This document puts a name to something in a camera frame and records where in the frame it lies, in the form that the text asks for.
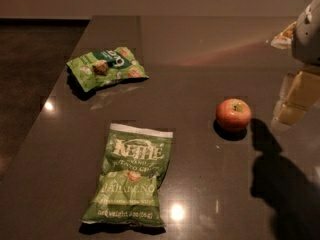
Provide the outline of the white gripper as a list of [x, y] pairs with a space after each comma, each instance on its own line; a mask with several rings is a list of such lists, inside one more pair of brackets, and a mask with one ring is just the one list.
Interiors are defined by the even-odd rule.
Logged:
[[[296, 22], [272, 39], [271, 46], [281, 50], [292, 47], [295, 59], [320, 65], [320, 0], [312, 0]], [[294, 126], [319, 100], [320, 67], [307, 66], [296, 74], [287, 74], [274, 108], [272, 125]]]

